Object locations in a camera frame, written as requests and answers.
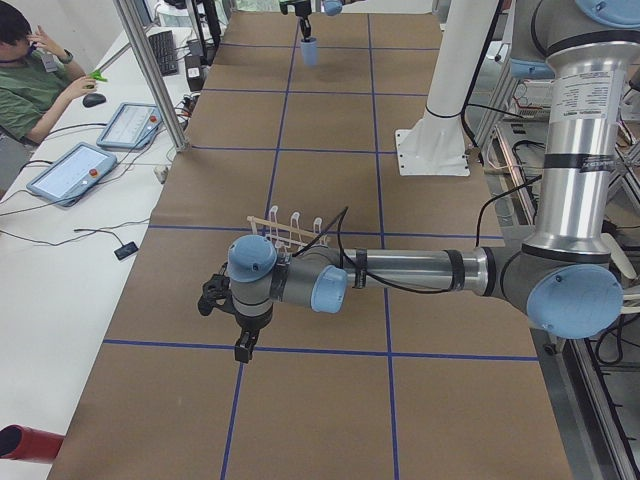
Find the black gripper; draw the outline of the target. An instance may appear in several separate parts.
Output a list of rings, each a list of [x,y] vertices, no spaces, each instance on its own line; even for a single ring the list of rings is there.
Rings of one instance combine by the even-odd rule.
[[[203,284],[202,294],[197,308],[202,316],[210,315],[214,309],[233,315],[235,307],[230,289],[230,278],[226,275],[227,263],[224,262],[217,273]],[[234,358],[237,362],[250,362],[258,343],[258,331],[243,329],[234,345]]]

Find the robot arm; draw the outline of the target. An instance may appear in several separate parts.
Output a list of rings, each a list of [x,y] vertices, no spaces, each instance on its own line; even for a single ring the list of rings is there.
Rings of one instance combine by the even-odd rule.
[[[442,324],[445,306],[465,323],[501,309],[482,295],[496,292],[492,261],[514,251],[516,232],[480,165],[464,160],[458,177],[411,176],[409,156],[394,150],[394,120],[414,116],[439,78],[452,97],[462,55],[480,42],[442,30],[432,14],[349,14],[322,20],[318,33],[304,41],[280,16],[236,13],[205,93],[225,112],[222,128],[242,124],[231,140],[221,128],[206,136],[220,188],[212,213],[238,217],[255,204],[256,163],[272,156],[268,207],[322,216],[331,237],[278,248],[260,234],[233,242],[200,308],[236,315],[242,363],[361,350],[383,288],[408,325]]]
[[[328,16],[335,16],[342,12],[345,5],[351,4],[351,1],[345,0],[326,0],[321,2],[324,12]],[[278,5],[283,15],[289,13],[292,7],[295,16],[298,18],[299,29],[302,34],[302,41],[308,43],[311,40],[312,27],[310,23],[310,15],[312,14],[312,5],[310,0],[279,0]]]

